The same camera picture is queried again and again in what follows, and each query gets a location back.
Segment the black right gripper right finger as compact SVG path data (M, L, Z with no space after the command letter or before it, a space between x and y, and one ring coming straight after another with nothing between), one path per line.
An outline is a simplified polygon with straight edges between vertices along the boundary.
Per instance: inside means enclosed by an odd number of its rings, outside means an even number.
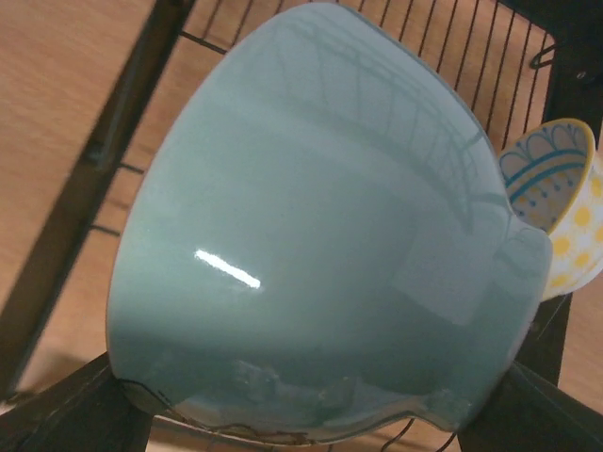
M457 438L463 451L600 452L602 414L513 363Z

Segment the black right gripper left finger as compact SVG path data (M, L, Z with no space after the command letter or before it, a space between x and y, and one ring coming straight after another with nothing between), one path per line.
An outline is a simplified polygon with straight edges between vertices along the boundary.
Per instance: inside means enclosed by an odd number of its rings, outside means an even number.
M106 353L1 415L3 451L144 451L153 417L126 397Z

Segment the sun pattern ceramic bowl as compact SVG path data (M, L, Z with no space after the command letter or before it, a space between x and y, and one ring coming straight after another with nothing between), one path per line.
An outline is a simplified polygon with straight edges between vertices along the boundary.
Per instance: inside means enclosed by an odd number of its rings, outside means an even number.
M602 157L591 127L549 121L497 157L512 209L552 242L544 299L574 292L602 272Z

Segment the mint green ceramic bowl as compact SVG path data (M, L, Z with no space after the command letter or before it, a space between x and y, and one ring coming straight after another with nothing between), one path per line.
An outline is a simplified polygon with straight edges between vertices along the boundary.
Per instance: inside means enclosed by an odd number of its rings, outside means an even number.
M426 64L309 3L231 50L174 122L124 227L106 340L139 408L286 445L481 410L551 243Z

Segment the black wire dish rack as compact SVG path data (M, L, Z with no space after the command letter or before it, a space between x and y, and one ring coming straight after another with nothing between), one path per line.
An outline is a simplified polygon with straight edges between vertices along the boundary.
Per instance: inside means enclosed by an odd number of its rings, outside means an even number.
M185 36L190 1L158 1L141 29L119 79L57 197L1 314L1 397L17 384L40 340L75 260L118 172L124 154L165 70ZM558 387L571 299L544 302L516 363Z

